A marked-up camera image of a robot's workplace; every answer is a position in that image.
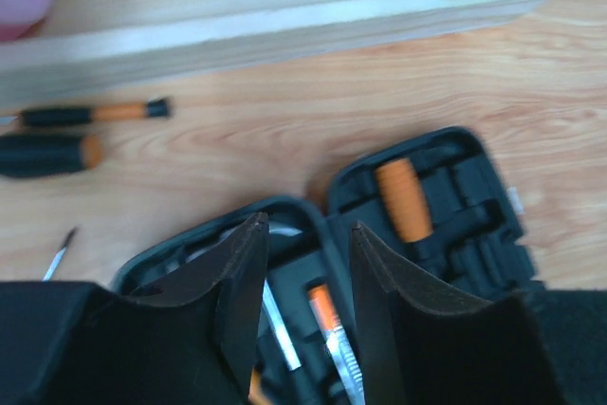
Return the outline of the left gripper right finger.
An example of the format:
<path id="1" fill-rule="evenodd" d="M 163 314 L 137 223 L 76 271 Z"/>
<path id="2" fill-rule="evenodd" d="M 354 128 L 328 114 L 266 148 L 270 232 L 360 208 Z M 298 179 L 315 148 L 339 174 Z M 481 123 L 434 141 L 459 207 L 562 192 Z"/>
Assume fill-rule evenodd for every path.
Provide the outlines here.
<path id="1" fill-rule="evenodd" d="M 369 404 L 602 404 L 606 294 L 532 289 L 491 302 L 446 284 L 371 230 L 350 234 Z"/>

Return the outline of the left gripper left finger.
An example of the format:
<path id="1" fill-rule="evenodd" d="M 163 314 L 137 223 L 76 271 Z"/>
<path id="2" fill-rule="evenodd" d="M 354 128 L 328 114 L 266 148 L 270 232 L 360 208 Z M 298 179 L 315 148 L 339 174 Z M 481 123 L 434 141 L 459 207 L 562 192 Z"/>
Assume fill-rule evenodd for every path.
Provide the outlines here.
<path id="1" fill-rule="evenodd" d="M 267 275 L 257 213 L 190 263 L 120 295 L 1 285 L 5 404 L 244 404 Z"/>

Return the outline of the small needle nose pliers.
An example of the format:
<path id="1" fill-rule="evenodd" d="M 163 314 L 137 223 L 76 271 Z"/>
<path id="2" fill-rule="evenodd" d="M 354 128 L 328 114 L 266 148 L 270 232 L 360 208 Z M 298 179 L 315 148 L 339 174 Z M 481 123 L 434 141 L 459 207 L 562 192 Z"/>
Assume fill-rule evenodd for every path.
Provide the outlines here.
<path id="1" fill-rule="evenodd" d="M 364 404 L 363 375 L 327 285 L 308 290 L 310 306 L 351 404 Z"/>

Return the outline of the steel claw hammer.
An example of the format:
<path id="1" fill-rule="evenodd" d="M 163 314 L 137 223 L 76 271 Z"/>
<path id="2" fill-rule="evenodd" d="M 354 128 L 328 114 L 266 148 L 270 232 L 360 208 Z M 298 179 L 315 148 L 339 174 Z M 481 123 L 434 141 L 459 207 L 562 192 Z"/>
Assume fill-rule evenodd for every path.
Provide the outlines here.
<path id="1" fill-rule="evenodd" d="M 193 259 L 199 257 L 204 252 L 218 246 L 221 242 L 227 239 L 234 231 L 236 227 L 223 231 L 219 234 L 217 242 L 212 245 L 203 247 L 196 252 L 191 253 L 185 260 L 186 263 L 193 261 Z M 269 233 L 275 235 L 281 235 L 284 237 L 295 237 L 302 233 L 301 230 L 281 224 L 278 222 L 270 222 Z M 279 306 L 276 303 L 273 292 L 267 281 L 264 281 L 263 289 L 263 310 L 267 317 L 269 327 L 276 340 L 281 353 L 285 359 L 285 365 L 288 369 L 288 379 L 291 383 L 294 396 L 297 399 L 298 404 L 321 404 L 314 393 L 310 379 L 303 367 L 301 357 L 298 355 L 293 339 L 288 333 L 285 320 L 279 310 Z M 257 386 L 257 389 L 251 387 L 249 393 L 250 400 L 255 397 L 258 400 L 257 403 L 261 404 L 261 398 L 264 397 L 260 393 L 261 386 Z"/>

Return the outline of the orange handled pliers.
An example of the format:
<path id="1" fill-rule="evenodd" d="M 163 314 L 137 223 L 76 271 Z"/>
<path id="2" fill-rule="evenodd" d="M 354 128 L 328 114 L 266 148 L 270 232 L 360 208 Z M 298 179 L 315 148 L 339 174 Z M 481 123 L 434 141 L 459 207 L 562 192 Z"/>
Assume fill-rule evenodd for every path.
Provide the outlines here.
<path id="1" fill-rule="evenodd" d="M 252 405 L 271 405 L 271 401 L 264 394 L 261 375 L 256 370 L 251 373 L 248 401 Z"/>

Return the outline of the black plastic tool case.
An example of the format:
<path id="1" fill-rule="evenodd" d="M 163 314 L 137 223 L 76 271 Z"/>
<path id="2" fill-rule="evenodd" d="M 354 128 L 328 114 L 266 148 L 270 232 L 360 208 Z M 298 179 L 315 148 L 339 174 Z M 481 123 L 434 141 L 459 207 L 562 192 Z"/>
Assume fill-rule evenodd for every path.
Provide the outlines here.
<path id="1" fill-rule="evenodd" d="M 418 241 L 397 231 L 384 203 L 379 170 L 406 160 L 425 195 L 430 230 Z M 112 287 L 128 295 L 224 241 L 250 215 L 269 221 L 267 278 L 288 336 L 319 404 L 345 404 L 346 390 L 326 347 L 308 292 L 325 286 L 349 340 L 356 336 L 349 276 L 350 229 L 362 223 L 395 253 L 469 294 L 496 301 L 538 286 L 521 244 L 524 230 L 482 141 L 462 127 L 412 138 L 342 169 L 326 207 L 274 195 L 167 239 L 129 260 Z"/>

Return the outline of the small orange screwdriver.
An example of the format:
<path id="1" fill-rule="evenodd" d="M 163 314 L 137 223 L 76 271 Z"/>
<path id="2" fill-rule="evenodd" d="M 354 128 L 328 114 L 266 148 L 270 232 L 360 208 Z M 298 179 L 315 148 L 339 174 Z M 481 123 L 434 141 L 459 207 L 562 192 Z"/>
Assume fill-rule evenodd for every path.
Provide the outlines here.
<path id="1" fill-rule="evenodd" d="M 430 209 L 414 165 L 407 158 L 389 161 L 375 169 L 379 193 L 395 232 L 417 258 L 420 243 L 433 233 Z"/>

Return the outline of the slim black orange screwdriver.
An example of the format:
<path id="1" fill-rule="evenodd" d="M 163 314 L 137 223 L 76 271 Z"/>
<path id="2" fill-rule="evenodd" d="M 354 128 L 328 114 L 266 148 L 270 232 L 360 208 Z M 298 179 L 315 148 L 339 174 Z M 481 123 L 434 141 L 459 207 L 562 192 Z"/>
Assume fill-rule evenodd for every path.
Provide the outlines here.
<path id="1" fill-rule="evenodd" d="M 74 238 L 74 236 L 76 235 L 77 232 L 78 232 L 78 228 L 74 227 L 65 236 L 65 238 L 64 238 L 64 240 L 63 240 L 60 248 L 55 253 L 55 255 L 54 255 L 51 263 L 49 264 L 48 269 L 46 270 L 45 275 L 42 278 L 43 282 L 47 282 L 47 281 L 51 280 L 51 278 L 53 277 L 56 269 L 58 268 L 59 264 L 61 263 L 64 255 L 66 254 L 67 250 L 69 249 L 70 244 L 72 243 L 72 240 L 73 240 L 73 238 Z"/>

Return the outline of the thin black orange screwdriver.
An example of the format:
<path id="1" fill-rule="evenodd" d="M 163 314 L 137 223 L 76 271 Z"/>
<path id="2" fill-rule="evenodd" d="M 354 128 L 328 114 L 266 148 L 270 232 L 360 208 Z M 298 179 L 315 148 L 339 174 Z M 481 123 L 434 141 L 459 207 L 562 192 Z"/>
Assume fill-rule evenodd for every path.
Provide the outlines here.
<path id="1" fill-rule="evenodd" d="M 29 108 L 1 118 L 1 125 L 29 128 L 53 128 L 86 125 L 94 122 L 169 118 L 172 104 L 169 98 L 147 102 L 111 104 L 104 106 L 52 106 Z"/>

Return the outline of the wooden clothes rack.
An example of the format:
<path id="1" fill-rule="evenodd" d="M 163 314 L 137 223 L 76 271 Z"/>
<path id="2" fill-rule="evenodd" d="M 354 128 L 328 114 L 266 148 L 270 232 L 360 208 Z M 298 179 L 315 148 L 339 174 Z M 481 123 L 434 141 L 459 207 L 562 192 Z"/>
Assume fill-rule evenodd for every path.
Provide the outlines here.
<path id="1" fill-rule="evenodd" d="M 492 27 L 545 0 L 56 0 L 1 46 L 5 107 Z"/>

